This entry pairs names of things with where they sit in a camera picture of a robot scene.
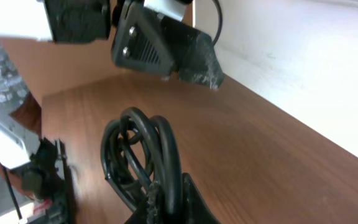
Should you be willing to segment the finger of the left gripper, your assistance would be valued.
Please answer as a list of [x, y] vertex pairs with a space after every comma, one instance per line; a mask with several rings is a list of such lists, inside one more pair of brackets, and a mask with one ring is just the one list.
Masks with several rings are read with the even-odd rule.
[[212, 38], [169, 17], [162, 19], [162, 31], [176, 63], [181, 81], [217, 90], [224, 81]]

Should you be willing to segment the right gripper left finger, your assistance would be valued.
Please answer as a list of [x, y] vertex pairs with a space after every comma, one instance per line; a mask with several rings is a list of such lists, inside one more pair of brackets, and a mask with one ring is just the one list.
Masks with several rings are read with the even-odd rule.
[[158, 182], [152, 182], [146, 198], [125, 224], [162, 224], [162, 188]]

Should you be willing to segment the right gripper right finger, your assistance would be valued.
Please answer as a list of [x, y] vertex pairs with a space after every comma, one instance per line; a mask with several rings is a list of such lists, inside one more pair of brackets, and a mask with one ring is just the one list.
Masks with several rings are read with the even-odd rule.
[[189, 173], [182, 174], [183, 181], [183, 223], [220, 224], [211, 213]]

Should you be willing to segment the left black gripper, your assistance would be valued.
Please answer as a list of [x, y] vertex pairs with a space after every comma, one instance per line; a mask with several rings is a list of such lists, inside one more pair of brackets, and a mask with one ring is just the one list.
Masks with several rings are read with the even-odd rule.
[[141, 1], [45, 0], [54, 43], [90, 43], [109, 39], [115, 66], [168, 77], [175, 60], [157, 14]]

